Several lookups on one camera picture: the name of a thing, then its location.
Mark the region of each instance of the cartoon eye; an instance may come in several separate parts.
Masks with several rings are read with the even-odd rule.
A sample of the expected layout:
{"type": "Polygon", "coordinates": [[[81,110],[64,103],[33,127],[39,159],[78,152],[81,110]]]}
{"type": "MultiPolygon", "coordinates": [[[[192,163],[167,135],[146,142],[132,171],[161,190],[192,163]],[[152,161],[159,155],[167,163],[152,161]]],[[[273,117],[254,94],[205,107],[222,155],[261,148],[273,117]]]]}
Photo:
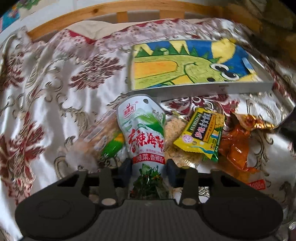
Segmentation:
{"type": "Polygon", "coordinates": [[[211,64],[210,66],[212,69],[220,71],[220,72],[229,71],[229,68],[224,64],[211,64]]]}
{"type": "Polygon", "coordinates": [[[239,76],[237,74],[231,73],[231,72],[222,72],[221,75],[230,81],[236,81],[239,80],[239,76]]]}

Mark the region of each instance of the brand logo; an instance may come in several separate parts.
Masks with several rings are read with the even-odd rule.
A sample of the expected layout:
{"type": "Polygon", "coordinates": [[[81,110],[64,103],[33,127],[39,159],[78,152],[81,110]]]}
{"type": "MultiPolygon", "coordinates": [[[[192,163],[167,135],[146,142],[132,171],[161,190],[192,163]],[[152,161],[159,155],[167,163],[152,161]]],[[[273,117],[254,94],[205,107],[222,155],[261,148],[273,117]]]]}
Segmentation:
{"type": "Polygon", "coordinates": [[[251,182],[248,184],[250,187],[256,189],[256,190],[263,190],[265,189],[265,182],[263,179],[260,179],[258,181],[255,182],[251,182]]]}
{"type": "Polygon", "coordinates": [[[126,109],[123,111],[123,117],[127,118],[129,117],[132,113],[134,113],[136,110],[136,104],[130,105],[130,103],[127,105],[126,109]]]}

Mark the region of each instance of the white wall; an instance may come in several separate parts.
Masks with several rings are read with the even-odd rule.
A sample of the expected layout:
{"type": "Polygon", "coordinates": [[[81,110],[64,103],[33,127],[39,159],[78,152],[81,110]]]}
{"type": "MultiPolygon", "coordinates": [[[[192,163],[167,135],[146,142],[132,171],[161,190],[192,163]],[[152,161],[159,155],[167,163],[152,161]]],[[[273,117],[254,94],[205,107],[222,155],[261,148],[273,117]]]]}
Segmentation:
{"type": "MultiPolygon", "coordinates": [[[[28,31],[48,22],[49,20],[59,17],[63,14],[75,11],[80,8],[111,2],[110,0],[58,0],[49,6],[46,6],[33,14],[15,21],[8,28],[0,33],[0,43],[2,43],[8,35],[22,26],[26,26],[28,31]]],[[[225,5],[229,0],[180,0],[202,5],[225,5]]]]}

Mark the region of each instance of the red label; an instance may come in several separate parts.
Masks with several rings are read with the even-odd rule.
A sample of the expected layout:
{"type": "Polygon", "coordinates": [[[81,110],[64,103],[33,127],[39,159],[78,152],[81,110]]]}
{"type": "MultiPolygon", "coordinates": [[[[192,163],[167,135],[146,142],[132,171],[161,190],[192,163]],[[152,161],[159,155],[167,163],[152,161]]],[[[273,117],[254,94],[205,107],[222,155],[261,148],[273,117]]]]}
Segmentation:
{"type": "Polygon", "coordinates": [[[134,113],[136,110],[136,104],[128,104],[127,107],[123,111],[123,117],[127,118],[129,117],[132,113],[134,113]]]}
{"type": "Polygon", "coordinates": [[[258,181],[255,182],[251,182],[248,184],[250,187],[256,189],[256,190],[263,190],[265,189],[265,182],[263,179],[260,179],[258,181]]]}
{"type": "Polygon", "coordinates": [[[141,153],[133,157],[133,164],[141,161],[154,161],[161,164],[165,164],[165,158],[163,156],[151,153],[141,153]]]}

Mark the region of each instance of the bed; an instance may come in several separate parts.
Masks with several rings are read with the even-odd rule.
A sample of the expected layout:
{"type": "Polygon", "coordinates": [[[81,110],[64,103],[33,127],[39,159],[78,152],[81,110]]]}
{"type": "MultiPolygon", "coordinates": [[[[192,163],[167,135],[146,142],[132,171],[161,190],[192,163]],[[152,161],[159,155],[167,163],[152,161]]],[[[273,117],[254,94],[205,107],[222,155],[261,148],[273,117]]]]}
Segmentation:
{"type": "MultiPolygon", "coordinates": [[[[65,161],[73,142],[127,96],[126,62],[133,44],[172,39],[232,39],[269,71],[275,80],[273,91],[182,98],[162,102],[162,107],[167,113],[174,110],[184,118],[190,118],[200,106],[227,117],[236,110],[261,115],[275,125],[283,121],[295,106],[296,71],[293,65],[256,49],[251,39],[253,33],[260,33],[263,24],[238,7],[166,0],[119,1],[77,10],[30,32],[21,28],[12,33],[1,46],[2,239],[22,237],[14,220],[16,206],[74,171],[75,166],[65,161]],[[138,10],[156,10],[159,17],[129,22],[128,11],[138,10]],[[188,12],[207,18],[184,20],[188,12]],[[116,13],[118,23],[86,20],[112,13],[116,13]]],[[[293,59],[293,35],[285,34],[284,40],[275,40],[275,45],[283,53],[280,57],[290,55],[293,59]]],[[[229,131],[232,127],[231,122],[226,122],[224,129],[229,131]]],[[[287,212],[296,174],[293,143],[278,133],[256,131],[250,147],[248,162],[261,170],[260,175],[267,183],[264,192],[279,201],[287,212]]],[[[197,169],[209,172],[211,168],[223,169],[227,165],[226,161],[201,162],[197,169]]],[[[231,174],[241,180],[246,178],[235,169],[231,174]]],[[[200,194],[206,198],[209,192],[202,189],[200,194]]],[[[286,218],[286,222],[290,221],[292,214],[286,218]]]]}

